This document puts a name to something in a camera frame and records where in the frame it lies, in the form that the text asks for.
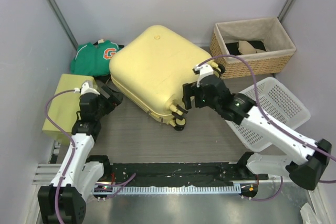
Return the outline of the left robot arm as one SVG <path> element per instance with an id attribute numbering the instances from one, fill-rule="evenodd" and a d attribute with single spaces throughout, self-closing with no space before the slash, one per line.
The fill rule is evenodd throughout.
<path id="1" fill-rule="evenodd" d="M 65 158 L 48 186 L 41 186 L 37 198 L 43 223 L 82 223 L 87 200 L 98 180 L 105 182 L 112 174 L 105 155 L 89 156 L 101 130 L 100 120 L 122 103 L 123 94 L 103 85 L 101 93 L 85 81 L 80 88 L 79 110 L 70 133 L 49 116 L 47 120 L 70 140 Z"/>

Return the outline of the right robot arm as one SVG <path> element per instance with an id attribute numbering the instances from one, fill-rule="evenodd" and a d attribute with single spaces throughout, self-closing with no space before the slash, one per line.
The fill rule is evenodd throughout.
<path id="1" fill-rule="evenodd" d="M 264 137 L 283 151 L 283 155 L 251 154 L 237 166 L 242 179 L 255 174 L 272 174 L 290 178 L 296 185 L 314 190 L 329 165 L 332 145 L 329 141 L 308 138 L 264 112 L 259 103 L 242 93 L 231 93 L 224 82 L 211 74 L 200 81 L 182 86 L 186 109 L 195 100 L 197 108 L 214 110 L 224 120 L 241 125 Z"/>

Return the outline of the yellow hard-shell suitcase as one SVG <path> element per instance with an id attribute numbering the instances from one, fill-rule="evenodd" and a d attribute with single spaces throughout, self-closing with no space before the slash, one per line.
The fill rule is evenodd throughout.
<path id="1" fill-rule="evenodd" d="M 160 123 L 182 131 L 187 110 L 183 85 L 197 81 L 193 68 L 210 53 L 162 25 L 153 25 L 112 56 L 113 84 Z"/>

